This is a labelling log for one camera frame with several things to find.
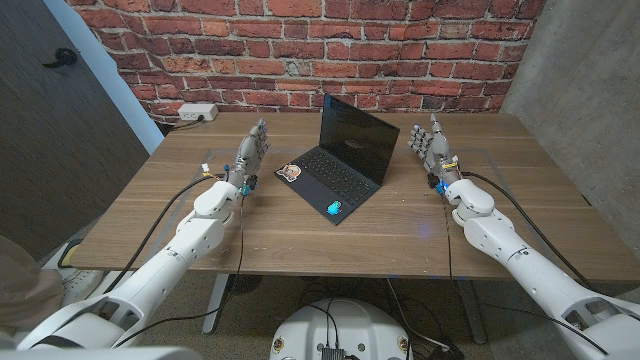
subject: desk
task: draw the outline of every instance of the desk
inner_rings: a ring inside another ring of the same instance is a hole
[[[449,234],[454,276],[510,278],[502,266],[467,243],[462,228],[450,218],[452,207],[445,207],[429,189],[421,161],[406,145],[411,127],[428,126],[429,114],[378,114],[401,129],[391,165],[382,188],[339,226],[331,225],[273,175],[318,143],[320,114],[221,113],[213,122],[172,133],[86,237],[71,258],[72,265],[122,269],[168,199],[200,176],[203,162],[213,172],[222,172],[260,116],[267,122],[272,146],[258,173],[260,186],[244,203],[243,274],[447,277]],[[485,175],[511,191],[588,279],[640,280],[640,266],[631,251],[517,118],[502,114],[441,114],[438,118],[463,170]],[[530,245],[561,264],[507,199],[483,182],[473,181],[493,195],[496,207]],[[176,202],[134,268],[171,239],[195,197],[209,186],[211,182],[199,184]],[[239,255],[240,221],[236,220],[218,249],[192,269],[234,273]]]

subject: sticker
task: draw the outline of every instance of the sticker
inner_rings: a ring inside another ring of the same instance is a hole
[[[285,165],[282,170],[276,171],[276,174],[282,175],[288,182],[294,182],[298,176],[302,173],[302,170],[298,167],[298,165]]]
[[[329,205],[329,207],[327,208],[327,212],[329,213],[329,215],[336,215],[337,213],[339,213],[340,211],[340,206],[342,206],[342,204],[340,204],[340,201],[334,201],[333,204]]]

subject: white robotic arm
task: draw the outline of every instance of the white robotic arm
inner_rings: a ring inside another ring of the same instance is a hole
[[[233,220],[230,207],[256,185],[255,174],[269,146],[266,131],[261,119],[240,144],[227,181],[216,182],[195,200],[194,210],[178,224],[166,247],[120,287],[60,309],[34,329],[18,350],[133,344],[135,337],[126,339],[147,325],[189,266],[222,241],[224,229]]]
[[[469,243],[494,258],[551,318],[574,327],[606,353],[640,351],[640,305],[588,290],[531,248],[513,223],[495,209],[491,195],[463,179],[457,158],[450,158],[446,139],[435,115],[434,135],[416,125],[409,145],[424,161],[432,185],[457,205],[453,219],[464,228]],[[567,328],[556,324],[579,359],[602,359],[606,354]]]

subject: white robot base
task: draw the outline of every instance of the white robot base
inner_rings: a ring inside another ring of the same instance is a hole
[[[324,299],[312,305],[326,311],[329,302]],[[353,299],[333,299],[329,313],[338,329],[337,339],[331,319],[327,330],[328,316],[322,310],[305,306],[285,320],[273,337],[269,359],[334,359],[332,356],[342,351],[342,356],[351,359],[407,359],[407,333],[377,307]],[[327,334],[329,349],[324,349]],[[409,352],[408,359],[413,359]]]

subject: power outlet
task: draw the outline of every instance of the power outlet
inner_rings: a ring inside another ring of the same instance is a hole
[[[204,121],[212,121],[218,115],[218,108],[214,104],[184,104],[178,114],[185,121],[198,120],[200,115],[204,116]]]

